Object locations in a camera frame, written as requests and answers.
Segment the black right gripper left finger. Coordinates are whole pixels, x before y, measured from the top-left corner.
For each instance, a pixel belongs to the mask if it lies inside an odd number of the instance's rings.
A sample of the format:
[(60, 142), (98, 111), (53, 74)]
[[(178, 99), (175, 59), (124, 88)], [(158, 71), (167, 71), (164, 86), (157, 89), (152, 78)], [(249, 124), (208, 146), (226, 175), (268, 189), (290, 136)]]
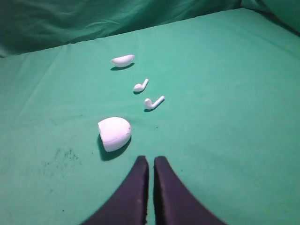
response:
[(111, 197), (83, 225), (144, 225), (147, 223), (149, 165), (138, 156)]

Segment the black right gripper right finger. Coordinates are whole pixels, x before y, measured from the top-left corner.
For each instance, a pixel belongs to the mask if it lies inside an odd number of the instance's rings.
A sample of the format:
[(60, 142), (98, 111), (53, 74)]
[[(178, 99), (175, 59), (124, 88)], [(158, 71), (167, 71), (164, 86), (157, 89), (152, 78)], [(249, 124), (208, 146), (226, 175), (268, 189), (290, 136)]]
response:
[(154, 159), (153, 203), (157, 225), (224, 225), (184, 186), (164, 156)]

